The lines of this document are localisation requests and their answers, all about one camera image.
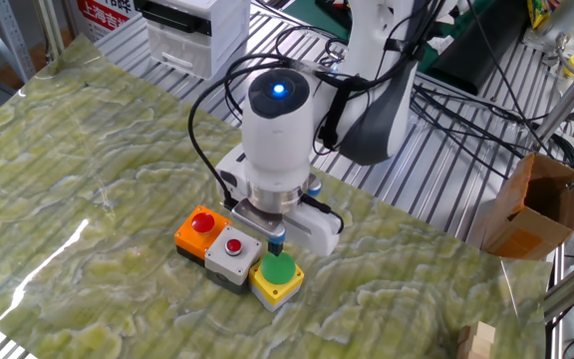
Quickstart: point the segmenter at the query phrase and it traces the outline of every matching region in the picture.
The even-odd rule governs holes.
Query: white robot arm
[[[333,251],[343,223],[313,198],[312,144],[360,165],[390,158],[406,130],[419,36],[456,0],[350,2],[354,25],[338,73],[280,69],[255,79],[243,143],[216,167],[238,201],[234,216],[267,235],[276,255],[285,238],[318,255]]]

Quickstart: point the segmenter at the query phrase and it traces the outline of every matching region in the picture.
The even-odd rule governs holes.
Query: white plastic housing
[[[249,161],[245,176],[260,189],[282,192],[301,186],[309,177],[314,139],[311,99],[298,110],[275,119],[256,114],[245,102],[243,148]]]

